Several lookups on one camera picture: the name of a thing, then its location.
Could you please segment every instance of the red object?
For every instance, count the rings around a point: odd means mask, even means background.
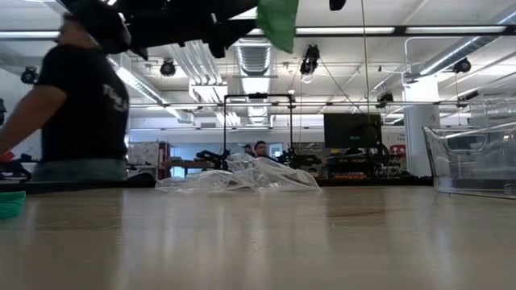
[[[3,155],[0,155],[0,162],[9,162],[14,158],[15,158],[15,155],[13,154],[13,152],[9,151]]]

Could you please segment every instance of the security camera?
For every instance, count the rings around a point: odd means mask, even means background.
[[[176,67],[174,66],[174,60],[167,59],[164,60],[163,65],[161,65],[160,73],[165,77],[171,77],[176,74]]]
[[[26,67],[25,72],[22,73],[22,83],[26,85],[34,85],[38,79],[38,68],[36,67]]]

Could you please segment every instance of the printed logo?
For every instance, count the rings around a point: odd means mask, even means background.
[[[109,85],[104,85],[104,96],[109,97],[113,101],[113,108],[118,112],[127,112],[129,110],[129,102],[122,99]]]

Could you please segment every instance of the wooden table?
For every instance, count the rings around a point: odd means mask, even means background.
[[[516,203],[432,188],[30,196],[6,290],[514,289]]]
[[[166,172],[170,172],[173,167],[185,169],[185,176],[188,175],[188,169],[212,169],[213,164],[206,161],[166,161],[161,163],[165,167]]]

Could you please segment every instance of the jeans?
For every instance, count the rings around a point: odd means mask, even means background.
[[[126,179],[126,163],[117,159],[76,159],[36,165],[33,182],[119,181]]]

